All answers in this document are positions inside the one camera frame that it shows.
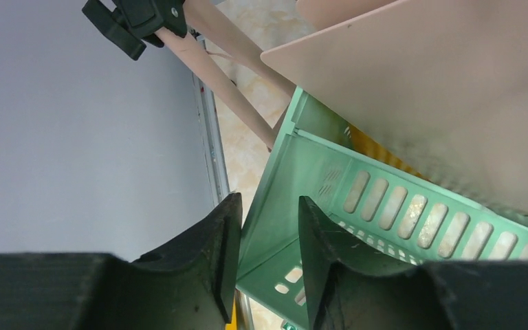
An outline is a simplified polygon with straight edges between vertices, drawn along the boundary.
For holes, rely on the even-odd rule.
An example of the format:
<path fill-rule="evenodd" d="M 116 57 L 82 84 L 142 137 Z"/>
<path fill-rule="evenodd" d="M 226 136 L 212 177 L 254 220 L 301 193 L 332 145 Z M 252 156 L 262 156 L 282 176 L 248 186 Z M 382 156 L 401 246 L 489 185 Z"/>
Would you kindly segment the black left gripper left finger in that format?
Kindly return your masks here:
<path fill-rule="evenodd" d="M 0 329 L 223 329 L 232 321 L 242 196 L 127 262 L 107 253 L 0 254 Z"/>

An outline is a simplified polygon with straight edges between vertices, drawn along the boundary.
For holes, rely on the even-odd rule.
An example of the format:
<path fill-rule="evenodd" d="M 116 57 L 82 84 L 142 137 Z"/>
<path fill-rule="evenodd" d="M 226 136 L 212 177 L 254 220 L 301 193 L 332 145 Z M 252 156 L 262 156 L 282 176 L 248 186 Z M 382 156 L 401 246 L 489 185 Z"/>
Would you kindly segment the beige pressure file folder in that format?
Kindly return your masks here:
<path fill-rule="evenodd" d="M 528 1 L 395 1 L 261 58 L 432 182 L 528 215 Z"/>

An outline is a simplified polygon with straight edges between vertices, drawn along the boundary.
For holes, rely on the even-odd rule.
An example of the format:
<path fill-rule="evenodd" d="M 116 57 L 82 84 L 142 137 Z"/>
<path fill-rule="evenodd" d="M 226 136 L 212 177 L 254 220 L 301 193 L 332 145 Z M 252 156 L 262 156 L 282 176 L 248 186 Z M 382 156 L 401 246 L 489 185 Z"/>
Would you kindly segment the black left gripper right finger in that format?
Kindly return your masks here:
<path fill-rule="evenodd" d="M 528 261 L 405 263 L 306 196 L 298 231 L 310 329 L 528 329 Z"/>

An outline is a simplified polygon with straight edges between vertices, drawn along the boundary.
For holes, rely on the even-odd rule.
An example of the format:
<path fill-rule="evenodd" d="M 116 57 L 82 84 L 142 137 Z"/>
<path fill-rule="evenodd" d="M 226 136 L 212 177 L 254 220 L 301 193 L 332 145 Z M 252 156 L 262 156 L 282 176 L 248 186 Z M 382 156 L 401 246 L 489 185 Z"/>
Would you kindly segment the green file rack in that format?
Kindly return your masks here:
<path fill-rule="evenodd" d="M 349 126 L 297 89 L 247 214 L 237 285 L 297 329 L 310 329 L 298 201 L 394 259 L 528 261 L 528 217 L 475 201 L 354 151 Z"/>

